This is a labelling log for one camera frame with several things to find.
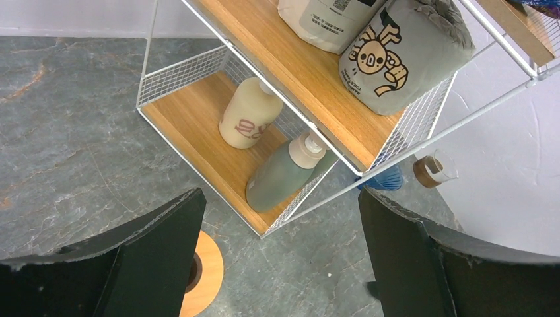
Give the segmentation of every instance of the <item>white wall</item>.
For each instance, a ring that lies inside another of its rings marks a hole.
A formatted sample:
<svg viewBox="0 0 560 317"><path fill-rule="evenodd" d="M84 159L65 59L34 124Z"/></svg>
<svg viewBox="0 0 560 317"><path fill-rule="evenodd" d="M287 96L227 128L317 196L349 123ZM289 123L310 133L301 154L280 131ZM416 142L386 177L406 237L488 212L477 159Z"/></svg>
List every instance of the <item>white wall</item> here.
<svg viewBox="0 0 560 317"><path fill-rule="evenodd" d="M4 0L0 36L145 38L154 0ZM160 0L156 37L211 33L181 0Z"/></svg>
<svg viewBox="0 0 560 317"><path fill-rule="evenodd" d="M478 48L490 37L466 11ZM496 45L458 75L437 125L457 122L528 79ZM465 231L491 242L560 256L560 75L522 92L431 148L460 178L439 186Z"/></svg>

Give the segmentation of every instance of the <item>tissue roll package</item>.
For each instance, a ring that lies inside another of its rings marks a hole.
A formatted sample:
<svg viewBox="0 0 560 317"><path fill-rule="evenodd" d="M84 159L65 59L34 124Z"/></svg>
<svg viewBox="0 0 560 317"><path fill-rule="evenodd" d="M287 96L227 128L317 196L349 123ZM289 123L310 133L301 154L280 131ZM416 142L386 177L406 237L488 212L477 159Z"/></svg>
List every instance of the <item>tissue roll package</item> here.
<svg viewBox="0 0 560 317"><path fill-rule="evenodd" d="M389 0L339 61L342 81L377 114L405 108L472 57L451 0Z"/></svg>
<svg viewBox="0 0 560 317"><path fill-rule="evenodd" d="M386 0L280 0L280 17L306 42L340 55Z"/></svg>

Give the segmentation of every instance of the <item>cup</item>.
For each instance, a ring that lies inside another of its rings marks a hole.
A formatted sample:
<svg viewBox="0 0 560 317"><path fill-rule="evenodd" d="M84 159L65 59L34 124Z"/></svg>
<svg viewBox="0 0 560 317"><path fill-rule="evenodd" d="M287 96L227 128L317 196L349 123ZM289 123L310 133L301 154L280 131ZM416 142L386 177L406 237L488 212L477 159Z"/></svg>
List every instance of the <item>cup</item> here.
<svg viewBox="0 0 560 317"><path fill-rule="evenodd" d="M459 178L455 162L440 149L417 160L412 169L418 182L426 188L434 188L449 180Z"/></svg>

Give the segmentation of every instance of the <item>qr code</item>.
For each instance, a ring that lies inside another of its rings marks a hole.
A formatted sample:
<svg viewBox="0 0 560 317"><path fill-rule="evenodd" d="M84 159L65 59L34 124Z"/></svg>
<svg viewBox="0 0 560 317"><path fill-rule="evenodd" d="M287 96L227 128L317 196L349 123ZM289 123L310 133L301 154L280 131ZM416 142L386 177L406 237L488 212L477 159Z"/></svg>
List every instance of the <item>qr code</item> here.
<svg viewBox="0 0 560 317"><path fill-rule="evenodd" d="M350 3L350 0L335 0L333 6L340 11L344 11L348 7L348 3Z"/></svg>

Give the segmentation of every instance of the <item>shelf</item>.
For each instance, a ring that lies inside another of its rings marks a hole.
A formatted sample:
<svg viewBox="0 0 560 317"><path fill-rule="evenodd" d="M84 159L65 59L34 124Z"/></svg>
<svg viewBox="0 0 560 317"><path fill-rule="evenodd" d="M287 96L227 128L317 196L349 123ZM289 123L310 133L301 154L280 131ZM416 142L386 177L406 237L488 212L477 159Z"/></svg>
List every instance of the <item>shelf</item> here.
<svg viewBox="0 0 560 317"><path fill-rule="evenodd" d="M256 213L245 201L245 186L286 137L271 126L252 148L239 150L225 143L218 123L236 85L218 72L168 96L141 111L206 180L260 235L274 223L297 195L268 213Z"/></svg>
<svg viewBox="0 0 560 317"><path fill-rule="evenodd" d="M278 0L191 2L360 170L371 166L402 112L376 115L348 92L339 57L301 40L278 15Z"/></svg>
<svg viewBox="0 0 560 317"><path fill-rule="evenodd" d="M476 1L538 66L555 59L541 13L506 0Z"/></svg>

